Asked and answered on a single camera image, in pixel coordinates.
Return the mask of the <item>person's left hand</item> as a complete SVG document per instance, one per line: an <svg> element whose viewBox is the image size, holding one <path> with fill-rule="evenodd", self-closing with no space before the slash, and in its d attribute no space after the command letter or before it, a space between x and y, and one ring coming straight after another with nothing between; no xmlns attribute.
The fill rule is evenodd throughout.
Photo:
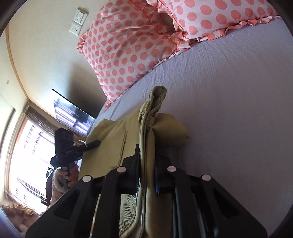
<svg viewBox="0 0 293 238"><path fill-rule="evenodd" d="M78 176L78 165L75 165L73 168L71 168L70 172L63 169L57 169L56 172L56 179L58 185L61 187L64 187L65 185L67 185L68 188L73 187L78 181Z"/></svg>

